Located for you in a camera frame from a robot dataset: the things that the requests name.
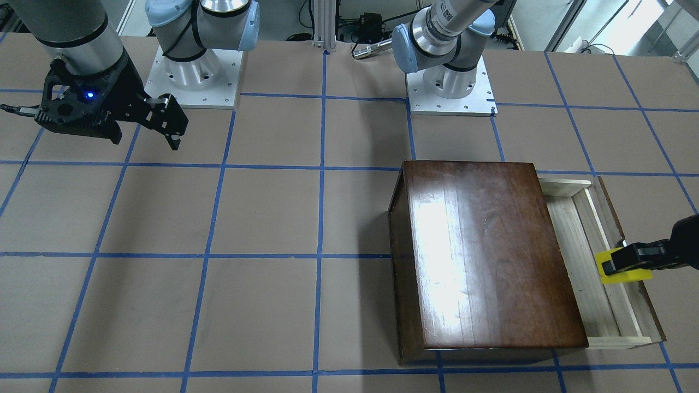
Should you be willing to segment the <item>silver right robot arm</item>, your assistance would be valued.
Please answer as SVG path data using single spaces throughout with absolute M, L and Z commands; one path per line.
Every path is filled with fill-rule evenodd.
M 100 1 L 11 1 L 37 42 L 52 56 L 42 102 L 2 104 L 58 134 L 119 144 L 120 122 L 162 134 L 177 150 L 189 120 L 184 92 L 230 87 L 218 51 L 254 50 L 259 38 L 256 1 L 147 1 L 145 13 L 162 50 L 168 89 L 146 90 L 132 58 Z

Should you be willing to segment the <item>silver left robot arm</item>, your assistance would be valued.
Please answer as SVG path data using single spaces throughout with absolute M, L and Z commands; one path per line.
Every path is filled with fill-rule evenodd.
M 428 70 L 450 78 L 472 77 L 496 21 L 493 1 L 435 1 L 417 11 L 412 22 L 397 25 L 391 42 L 395 62 L 404 74 Z M 624 273 L 697 268 L 697 216 L 678 221 L 669 239 L 632 243 L 596 254 L 602 278 Z

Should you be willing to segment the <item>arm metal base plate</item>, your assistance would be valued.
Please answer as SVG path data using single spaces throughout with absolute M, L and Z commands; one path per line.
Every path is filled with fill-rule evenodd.
M 183 109 L 237 107 L 242 65 L 246 52 L 209 49 L 191 62 L 175 62 L 158 47 L 146 79 L 151 97 L 172 94 Z
M 444 65 L 406 74 L 410 110 L 417 115 L 494 116 L 499 113 L 484 57 L 467 72 Z

